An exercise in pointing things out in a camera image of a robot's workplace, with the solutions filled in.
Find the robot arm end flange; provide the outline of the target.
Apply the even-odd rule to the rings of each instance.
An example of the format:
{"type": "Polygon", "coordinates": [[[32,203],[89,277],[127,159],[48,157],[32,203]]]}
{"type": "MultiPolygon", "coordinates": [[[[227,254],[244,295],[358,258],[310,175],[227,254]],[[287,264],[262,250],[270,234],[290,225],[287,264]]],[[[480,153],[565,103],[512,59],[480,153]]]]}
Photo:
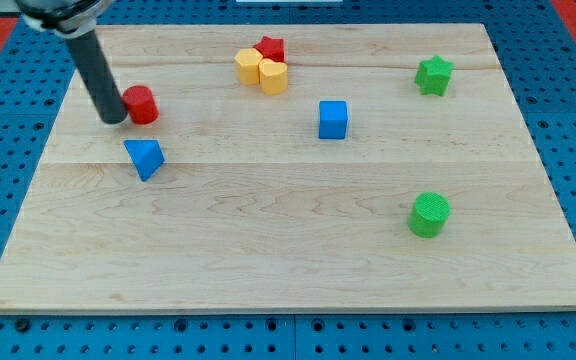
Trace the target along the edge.
{"type": "Polygon", "coordinates": [[[30,28],[74,39],[94,30],[98,18],[114,0],[15,0],[14,3],[30,28]]]}

